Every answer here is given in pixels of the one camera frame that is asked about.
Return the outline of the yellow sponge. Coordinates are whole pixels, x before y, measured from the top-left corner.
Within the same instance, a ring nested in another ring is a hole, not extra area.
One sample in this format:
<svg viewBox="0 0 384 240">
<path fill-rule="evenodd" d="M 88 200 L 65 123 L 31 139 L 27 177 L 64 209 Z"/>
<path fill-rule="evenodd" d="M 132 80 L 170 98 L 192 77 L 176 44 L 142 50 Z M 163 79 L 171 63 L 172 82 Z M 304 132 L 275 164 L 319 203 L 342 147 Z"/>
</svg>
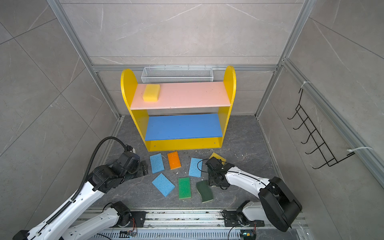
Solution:
<svg viewBox="0 0 384 240">
<path fill-rule="evenodd" d="M 159 100 L 160 91 L 161 91 L 161 85 L 157 85 L 157 84 L 146 85 L 143 93 L 144 102 L 147 102 L 147 103 L 157 102 Z"/>
<path fill-rule="evenodd" d="M 209 159 L 212 159 L 212 158 L 216 158 L 218 159 L 222 165 L 225 165 L 227 163 L 227 160 L 223 157 L 221 157 L 220 155 L 216 154 L 216 153 L 212 153 L 211 156 L 209 157 Z"/>
</svg>

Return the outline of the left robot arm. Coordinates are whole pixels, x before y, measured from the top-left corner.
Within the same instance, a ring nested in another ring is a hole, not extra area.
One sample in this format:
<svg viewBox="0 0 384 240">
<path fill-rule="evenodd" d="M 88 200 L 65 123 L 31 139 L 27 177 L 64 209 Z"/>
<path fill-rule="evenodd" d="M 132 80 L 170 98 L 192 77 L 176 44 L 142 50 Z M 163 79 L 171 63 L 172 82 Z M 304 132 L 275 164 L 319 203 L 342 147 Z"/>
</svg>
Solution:
<svg viewBox="0 0 384 240">
<path fill-rule="evenodd" d="M 85 182 L 54 213 L 31 230 L 21 230 L 15 240 L 82 240 L 113 227 L 128 226 L 133 220 L 130 209 L 121 201 L 111 204 L 98 216 L 73 226 L 73 223 L 98 199 L 122 183 L 137 177 L 142 169 L 140 157 L 123 152 L 117 160 L 96 167 Z"/>
</svg>

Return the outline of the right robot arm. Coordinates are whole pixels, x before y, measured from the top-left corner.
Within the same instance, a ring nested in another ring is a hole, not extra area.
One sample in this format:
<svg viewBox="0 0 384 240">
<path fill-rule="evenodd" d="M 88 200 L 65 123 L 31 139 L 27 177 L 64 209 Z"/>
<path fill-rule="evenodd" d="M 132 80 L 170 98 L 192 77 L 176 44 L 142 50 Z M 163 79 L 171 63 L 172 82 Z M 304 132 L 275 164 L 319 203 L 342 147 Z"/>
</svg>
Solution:
<svg viewBox="0 0 384 240">
<path fill-rule="evenodd" d="M 303 207 L 285 182 L 278 178 L 266 179 L 246 173 L 230 163 L 215 157 L 207 160 L 209 186 L 228 189 L 237 186 L 258 198 L 258 202 L 244 201 L 236 211 L 224 218 L 235 226 L 259 225 L 269 221 L 276 229 L 286 232 L 292 227 Z"/>
</svg>

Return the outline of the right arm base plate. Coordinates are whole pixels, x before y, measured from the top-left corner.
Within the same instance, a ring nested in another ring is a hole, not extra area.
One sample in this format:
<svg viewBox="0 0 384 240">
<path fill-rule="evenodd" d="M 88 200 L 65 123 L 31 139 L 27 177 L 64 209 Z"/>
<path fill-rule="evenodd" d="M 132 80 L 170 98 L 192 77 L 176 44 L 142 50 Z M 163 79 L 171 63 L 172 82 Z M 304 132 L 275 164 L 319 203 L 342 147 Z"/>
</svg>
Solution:
<svg viewBox="0 0 384 240">
<path fill-rule="evenodd" d="M 226 227 L 264 227 L 265 222 L 262 220 L 250 221 L 236 211 L 221 211 Z"/>
</svg>

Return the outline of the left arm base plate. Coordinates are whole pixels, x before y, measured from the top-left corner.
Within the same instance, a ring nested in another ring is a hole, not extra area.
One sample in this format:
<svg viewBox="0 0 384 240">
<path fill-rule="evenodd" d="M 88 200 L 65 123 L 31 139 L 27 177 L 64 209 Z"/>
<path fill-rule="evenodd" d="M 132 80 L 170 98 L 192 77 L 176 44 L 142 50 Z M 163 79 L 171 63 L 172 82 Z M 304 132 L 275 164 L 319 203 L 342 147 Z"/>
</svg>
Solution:
<svg viewBox="0 0 384 240">
<path fill-rule="evenodd" d="M 142 228 L 145 223 L 147 212 L 145 211 L 134 211 L 130 212 L 129 216 L 123 217 L 121 221 L 117 223 L 120 228 Z"/>
</svg>

